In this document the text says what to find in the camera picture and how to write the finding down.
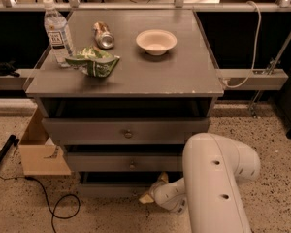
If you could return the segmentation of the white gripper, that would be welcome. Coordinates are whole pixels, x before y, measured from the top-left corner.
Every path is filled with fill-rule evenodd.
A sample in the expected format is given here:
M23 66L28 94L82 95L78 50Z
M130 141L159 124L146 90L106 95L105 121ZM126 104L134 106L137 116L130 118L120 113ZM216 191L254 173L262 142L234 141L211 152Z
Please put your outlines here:
M167 204L170 199L167 185L169 182L168 174L166 172L162 172L159 175L158 180L160 182L154 183L150 188L149 193L146 192L139 198L139 201L142 204L155 202L161 207L164 207Z

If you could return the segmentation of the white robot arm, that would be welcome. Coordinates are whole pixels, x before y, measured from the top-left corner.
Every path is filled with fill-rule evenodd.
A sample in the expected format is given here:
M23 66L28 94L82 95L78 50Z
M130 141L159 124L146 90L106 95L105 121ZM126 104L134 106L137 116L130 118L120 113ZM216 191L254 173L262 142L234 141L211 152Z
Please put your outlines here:
M260 158L249 145L211 133L190 137L182 153L183 177L163 172L141 197L180 214L189 213L192 233L251 233L238 185L257 179Z

